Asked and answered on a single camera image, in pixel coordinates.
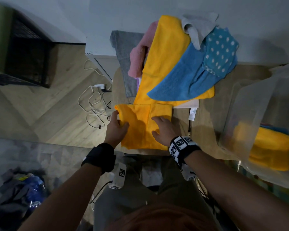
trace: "gray pants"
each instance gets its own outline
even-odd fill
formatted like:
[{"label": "gray pants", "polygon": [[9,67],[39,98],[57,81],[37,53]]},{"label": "gray pants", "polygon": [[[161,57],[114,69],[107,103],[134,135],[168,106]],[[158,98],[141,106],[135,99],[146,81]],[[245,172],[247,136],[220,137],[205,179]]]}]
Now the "gray pants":
[{"label": "gray pants", "polygon": [[94,231],[104,230],[110,223],[130,214],[146,204],[165,202],[184,207],[214,220],[203,200],[196,183],[186,181],[176,162],[164,157],[161,163],[163,182],[158,193],[146,188],[134,170],[136,164],[128,164],[124,187],[113,190],[106,187],[94,206]]}]

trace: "black wristband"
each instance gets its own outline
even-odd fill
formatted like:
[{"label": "black wristband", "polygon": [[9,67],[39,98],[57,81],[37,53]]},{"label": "black wristband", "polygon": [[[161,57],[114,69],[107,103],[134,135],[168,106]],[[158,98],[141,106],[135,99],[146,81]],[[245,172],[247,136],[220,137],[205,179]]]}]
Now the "black wristband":
[{"label": "black wristband", "polygon": [[184,159],[196,150],[201,150],[201,148],[189,136],[177,136],[170,142],[170,155],[179,167],[181,167],[183,163],[186,164]]},{"label": "black wristband", "polygon": [[83,160],[81,166],[85,163],[92,164],[102,169],[102,174],[111,172],[115,166],[116,155],[114,148],[108,143],[101,143],[94,147]]}]

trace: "polka dot towel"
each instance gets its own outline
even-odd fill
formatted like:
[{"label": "polka dot towel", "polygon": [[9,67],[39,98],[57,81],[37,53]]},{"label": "polka dot towel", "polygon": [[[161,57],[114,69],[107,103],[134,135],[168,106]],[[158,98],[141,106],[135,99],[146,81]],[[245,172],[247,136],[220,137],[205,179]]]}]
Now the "polka dot towel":
[{"label": "polka dot towel", "polygon": [[215,27],[206,37],[206,54],[203,68],[218,77],[225,77],[231,66],[239,43],[228,29]]}]

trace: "herringbone floor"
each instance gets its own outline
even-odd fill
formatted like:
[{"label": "herringbone floor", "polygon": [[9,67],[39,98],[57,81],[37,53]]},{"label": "herringbone floor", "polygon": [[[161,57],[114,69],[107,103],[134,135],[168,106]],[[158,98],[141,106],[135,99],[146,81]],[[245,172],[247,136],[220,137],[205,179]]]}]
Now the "herringbone floor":
[{"label": "herringbone floor", "polygon": [[[90,127],[85,117],[88,113],[79,107],[79,96],[90,85],[110,82],[93,70],[84,70],[87,57],[85,46],[57,45],[50,58],[50,71],[55,71],[49,89],[35,86],[0,86],[0,138],[52,143],[76,147],[88,147],[103,142],[106,127]],[[90,61],[86,68],[96,68]],[[80,100],[90,110],[90,89]],[[111,93],[104,95],[111,100]],[[99,94],[90,99],[94,103]],[[100,116],[105,126],[106,116]],[[102,125],[96,116],[88,116],[93,126]]]}]

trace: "transparent container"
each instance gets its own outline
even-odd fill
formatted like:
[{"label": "transparent container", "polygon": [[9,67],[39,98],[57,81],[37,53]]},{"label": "transparent container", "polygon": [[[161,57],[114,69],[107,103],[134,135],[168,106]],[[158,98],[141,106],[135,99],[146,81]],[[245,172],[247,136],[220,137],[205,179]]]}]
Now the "transparent container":
[{"label": "transparent container", "polygon": [[[233,135],[239,122],[244,123],[240,127],[244,140],[236,142]],[[220,147],[236,155],[247,171],[289,188],[289,171],[272,170],[248,161],[261,123],[289,130],[289,68],[280,69],[262,81],[242,81],[234,85],[231,106],[219,140]]]}]

